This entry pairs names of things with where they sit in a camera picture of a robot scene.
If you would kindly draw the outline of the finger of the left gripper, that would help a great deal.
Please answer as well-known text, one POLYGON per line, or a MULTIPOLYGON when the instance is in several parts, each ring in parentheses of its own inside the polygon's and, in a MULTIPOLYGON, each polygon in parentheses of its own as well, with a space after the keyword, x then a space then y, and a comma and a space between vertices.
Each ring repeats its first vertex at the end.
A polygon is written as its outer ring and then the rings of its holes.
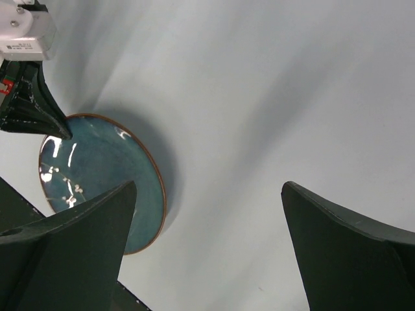
POLYGON ((66 116, 45 83, 42 62, 1 64, 1 130, 72 138, 66 116))

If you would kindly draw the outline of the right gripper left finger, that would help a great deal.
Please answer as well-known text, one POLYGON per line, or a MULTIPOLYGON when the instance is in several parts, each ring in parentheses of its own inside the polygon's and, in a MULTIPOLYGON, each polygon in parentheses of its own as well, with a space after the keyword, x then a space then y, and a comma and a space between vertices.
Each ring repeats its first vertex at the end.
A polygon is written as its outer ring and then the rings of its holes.
POLYGON ((135 310, 117 280, 136 204, 129 181, 43 216, 1 182, 2 310, 135 310))

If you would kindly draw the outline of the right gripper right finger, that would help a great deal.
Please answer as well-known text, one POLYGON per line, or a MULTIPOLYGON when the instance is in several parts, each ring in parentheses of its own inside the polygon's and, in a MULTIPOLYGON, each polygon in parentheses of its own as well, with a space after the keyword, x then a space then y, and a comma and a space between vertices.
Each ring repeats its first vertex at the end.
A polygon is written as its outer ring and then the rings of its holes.
POLYGON ((310 310, 413 310, 414 233, 288 181, 285 219, 310 310))

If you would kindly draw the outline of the dark blue ceramic plate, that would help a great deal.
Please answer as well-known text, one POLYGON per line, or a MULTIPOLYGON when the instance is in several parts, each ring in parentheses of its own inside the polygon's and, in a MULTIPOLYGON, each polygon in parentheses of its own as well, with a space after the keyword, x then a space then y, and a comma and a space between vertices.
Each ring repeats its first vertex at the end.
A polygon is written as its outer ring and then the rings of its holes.
POLYGON ((39 152, 40 183, 51 209, 59 213, 133 181, 136 207, 124 252, 149 247, 167 215, 165 186, 149 151, 129 129, 101 115, 72 115, 67 125, 71 139, 47 135, 39 152))

